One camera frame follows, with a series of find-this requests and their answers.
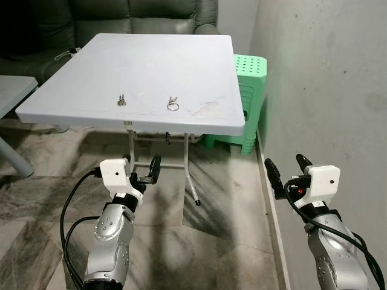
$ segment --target sofa armrest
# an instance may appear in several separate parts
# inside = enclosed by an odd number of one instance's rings
[[[197,26],[194,34],[220,34],[220,32],[212,24],[203,24],[203,25]]]

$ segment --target key ring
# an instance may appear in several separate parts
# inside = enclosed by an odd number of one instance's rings
[[[168,101],[168,105],[167,105],[168,111],[174,112],[174,111],[179,110],[180,106],[176,102],[176,100],[177,100],[177,97],[175,97],[175,98],[169,97],[169,101]]]

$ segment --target gray table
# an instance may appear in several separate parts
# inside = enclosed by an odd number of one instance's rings
[[[0,119],[37,88],[34,77],[0,76]],[[20,175],[30,176],[34,169],[0,137],[0,156]]]

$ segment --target green plastic stool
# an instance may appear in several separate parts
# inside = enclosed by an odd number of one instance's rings
[[[258,127],[263,95],[266,84],[267,61],[259,56],[234,55],[242,108],[245,115],[245,128],[242,136],[206,135],[204,144],[213,148],[215,140],[242,145],[242,154],[252,152]]]

